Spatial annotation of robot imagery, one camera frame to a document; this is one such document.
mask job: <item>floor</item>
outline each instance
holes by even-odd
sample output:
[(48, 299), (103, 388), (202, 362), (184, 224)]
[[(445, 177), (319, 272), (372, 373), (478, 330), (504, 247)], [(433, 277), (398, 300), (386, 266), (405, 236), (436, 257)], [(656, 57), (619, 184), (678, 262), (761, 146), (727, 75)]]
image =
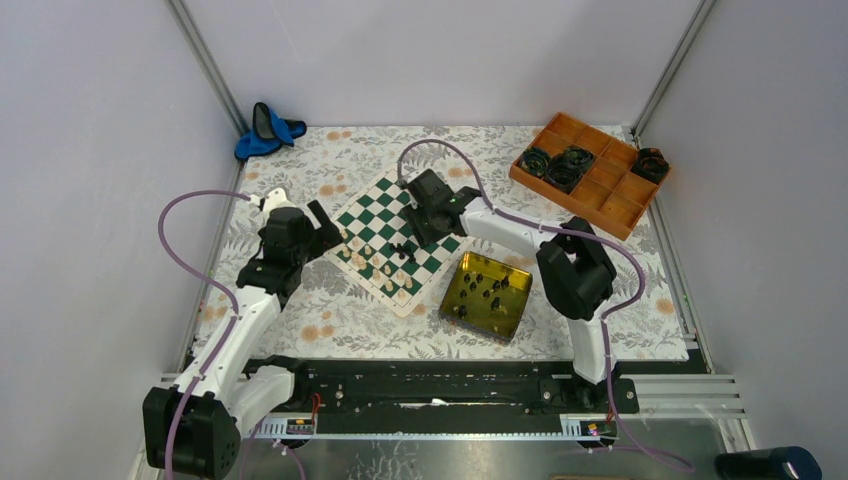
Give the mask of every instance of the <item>floor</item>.
[[(624, 139), (621, 127), (599, 127)], [(566, 221), (570, 214), (507, 176), (508, 165), (538, 132), (534, 127), (356, 127), (313, 128), (293, 149), (252, 159), (240, 190), (264, 194), (283, 186), (300, 205), (317, 198), (332, 216), (377, 174), (396, 161), (409, 143), (440, 138), (468, 154), (480, 170), (496, 204), (535, 217)], [(440, 147), (423, 146), (410, 155), (413, 166), (432, 166), (449, 183), (471, 184), (470, 171)], [(235, 206), (214, 271), (216, 280), (234, 285), (238, 270), (257, 248), (259, 217), (245, 202)], [(622, 360), (683, 360), (688, 358), (680, 308), (663, 265), (656, 226), (643, 216), (623, 245), (633, 252), (648, 276), (643, 299), (611, 318), (613, 351)], [(491, 242), (476, 240), (471, 250), (525, 269), (538, 278), (533, 259), (516, 256)], [(611, 255), (619, 272), (612, 300), (627, 298), (635, 289), (635, 272), (625, 260)], [(410, 315), (399, 317), (352, 282), (327, 260), (312, 262), (303, 283), (263, 335), (253, 356), (284, 354), (299, 358), (452, 358), (539, 359), (573, 358), (568, 327), (547, 303), (541, 282), (535, 282), (524, 319), (509, 346), (494, 344), (459, 330), (438, 318), (449, 271), (443, 285)], [(200, 312), (194, 349), (202, 347), (227, 309), (226, 298), (210, 291)]]
[[(675, 472), (641, 454), (589, 455), (571, 442), (313, 440), (295, 452), (309, 480), (547, 480), (566, 474), (652, 480), (717, 478), (712, 461), (725, 450), (712, 421), (649, 420), (629, 425), (647, 445), (689, 459), (696, 473)], [(294, 461), (281, 454), (269, 441), (256, 441), (250, 448), (244, 479), (300, 478)], [(239, 478), (239, 466), (228, 478)]]

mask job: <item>gold metal tray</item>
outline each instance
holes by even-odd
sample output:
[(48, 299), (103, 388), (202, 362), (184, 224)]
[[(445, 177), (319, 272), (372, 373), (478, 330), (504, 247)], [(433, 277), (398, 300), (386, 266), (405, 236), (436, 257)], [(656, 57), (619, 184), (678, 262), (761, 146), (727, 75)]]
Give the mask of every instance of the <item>gold metal tray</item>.
[(509, 343), (518, 330), (532, 284), (533, 275), (528, 272), (465, 252), (439, 312), (454, 325)]

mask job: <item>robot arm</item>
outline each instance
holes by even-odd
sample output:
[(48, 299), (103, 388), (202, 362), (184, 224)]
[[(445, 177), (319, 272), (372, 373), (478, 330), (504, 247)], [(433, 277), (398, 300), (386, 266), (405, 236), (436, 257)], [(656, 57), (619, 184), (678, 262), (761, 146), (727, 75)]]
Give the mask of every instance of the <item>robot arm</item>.
[[(414, 200), (414, 205), (403, 209), (403, 215), (419, 245), (428, 245), (453, 233), (491, 240), (524, 256), (535, 257), (548, 301), (568, 319), (575, 372), (592, 385), (606, 378), (603, 333), (594, 312), (612, 295), (616, 271), (600, 244), (504, 219), (486, 206), (479, 190), (463, 187), (454, 193), (432, 170), (424, 171), (403, 187)], [(560, 227), (550, 222), (543, 224)], [(561, 227), (594, 233), (589, 223), (579, 217)]]
[[(254, 197), (251, 203), (262, 210), (265, 225), (259, 231), (260, 252), (236, 281), (239, 316), (234, 323), (218, 326), (170, 388), (154, 387), (144, 399), (144, 437), (151, 466), (165, 465), (168, 429), (182, 400), (186, 408), (174, 439), (174, 471), (224, 478), (235, 462), (243, 434), (276, 406), (298, 396), (294, 367), (263, 366), (242, 386), (236, 388), (236, 382), (259, 338), (300, 285), (304, 265), (339, 245), (342, 238), (318, 202), (308, 205), (320, 224), (317, 229), (282, 189), (263, 199)], [(225, 318), (232, 316), (230, 309)]]

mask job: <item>gray floor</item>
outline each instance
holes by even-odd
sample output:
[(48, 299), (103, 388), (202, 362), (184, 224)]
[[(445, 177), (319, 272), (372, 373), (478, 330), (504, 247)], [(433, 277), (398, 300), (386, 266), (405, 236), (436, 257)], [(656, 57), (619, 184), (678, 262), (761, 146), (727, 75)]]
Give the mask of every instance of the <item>gray floor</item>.
[[(555, 474), (626, 476), (634, 479), (714, 479), (712, 460), (724, 451), (709, 420), (651, 420), (628, 425), (648, 446), (671, 450), (695, 463), (695, 475), (666, 468), (641, 454), (583, 453), (571, 442), (536, 441), (313, 441), (297, 450), (309, 480), (324, 479), (520, 479), (547, 480)], [(231, 472), (238, 478), (238, 465)], [(256, 441), (245, 479), (299, 479), (290, 457)]]

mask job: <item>black cylinder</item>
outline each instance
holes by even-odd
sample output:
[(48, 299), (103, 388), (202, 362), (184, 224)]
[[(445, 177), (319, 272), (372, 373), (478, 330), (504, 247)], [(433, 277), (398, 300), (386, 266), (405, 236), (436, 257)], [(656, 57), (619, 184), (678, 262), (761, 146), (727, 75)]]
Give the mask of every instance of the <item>black cylinder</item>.
[(716, 472), (725, 480), (779, 478), (821, 480), (816, 459), (801, 447), (778, 447), (750, 452), (723, 453), (716, 457)]

